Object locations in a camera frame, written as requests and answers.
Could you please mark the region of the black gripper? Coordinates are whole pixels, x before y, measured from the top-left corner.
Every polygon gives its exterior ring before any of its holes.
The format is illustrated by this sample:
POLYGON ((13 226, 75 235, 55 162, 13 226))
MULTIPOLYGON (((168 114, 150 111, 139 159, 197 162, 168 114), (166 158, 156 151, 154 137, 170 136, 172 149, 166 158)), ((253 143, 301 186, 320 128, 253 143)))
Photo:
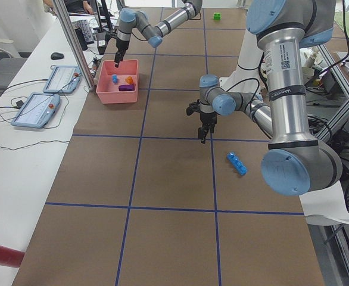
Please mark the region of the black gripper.
POLYGON ((122 31, 109 32, 111 38, 116 40, 117 52, 114 58, 114 64, 116 67, 120 65, 123 61, 126 51, 129 48, 130 43, 130 33, 125 33, 122 31))
POLYGON ((195 101, 188 105, 186 114, 190 116, 193 113, 200 114, 202 126, 198 128, 198 139, 200 143, 205 144, 207 135, 214 133, 217 124, 217 113, 210 105, 203 104, 201 101, 195 101))

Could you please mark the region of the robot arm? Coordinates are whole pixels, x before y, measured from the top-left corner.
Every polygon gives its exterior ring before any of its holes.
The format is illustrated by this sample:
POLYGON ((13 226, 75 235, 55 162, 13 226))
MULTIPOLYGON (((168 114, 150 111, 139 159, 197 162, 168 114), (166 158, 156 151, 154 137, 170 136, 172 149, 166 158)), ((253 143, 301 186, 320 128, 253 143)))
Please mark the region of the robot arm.
POLYGON ((119 15, 119 26, 116 33, 116 48, 114 62, 118 67, 129 49, 133 29, 139 30, 141 35, 153 47, 158 47, 163 38, 184 22, 193 19, 201 12, 202 0, 183 1, 183 7, 152 25, 142 11, 123 8, 119 15))
POLYGON ((282 195, 303 195, 329 188, 342 175, 336 152, 310 133, 300 49, 332 37, 334 1, 253 1, 246 28, 264 53, 268 103, 254 93, 229 92, 215 76, 200 79, 200 97, 187 115, 198 113, 203 141, 214 130, 217 116, 242 111, 271 137, 261 161, 261 174, 282 195))

